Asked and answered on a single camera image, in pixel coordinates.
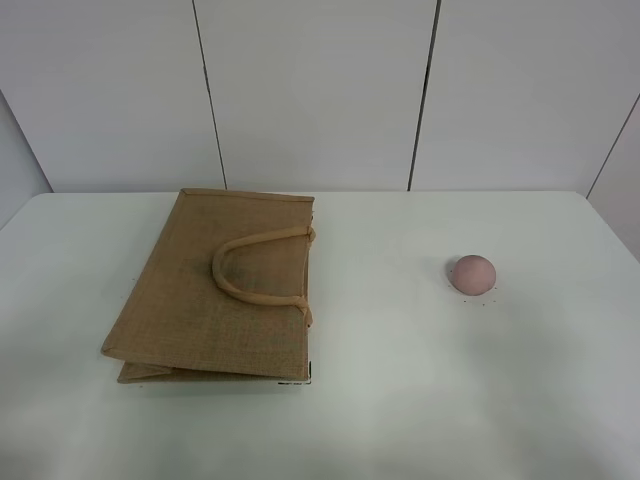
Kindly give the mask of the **brown linen tote bag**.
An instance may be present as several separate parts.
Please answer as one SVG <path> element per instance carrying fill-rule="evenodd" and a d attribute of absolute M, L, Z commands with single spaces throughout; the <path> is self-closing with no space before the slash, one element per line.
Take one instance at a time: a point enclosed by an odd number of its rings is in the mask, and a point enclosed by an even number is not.
<path fill-rule="evenodd" d="M 182 190 L 101 348 L 119 381 L 307 383 L 313 203 Z"/>

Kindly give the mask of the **pink peach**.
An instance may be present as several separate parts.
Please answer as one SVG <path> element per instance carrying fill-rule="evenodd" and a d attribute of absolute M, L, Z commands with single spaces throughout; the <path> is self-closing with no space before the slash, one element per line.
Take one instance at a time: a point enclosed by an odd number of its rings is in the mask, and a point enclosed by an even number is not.
<path fill-rule="evenodd" d="M 494 265 L 479 255 L 461 257 L 451 272 L 452 285 L 467 296 L 480 296 L 489 292 L 495 286 L 496 279 Z"/>

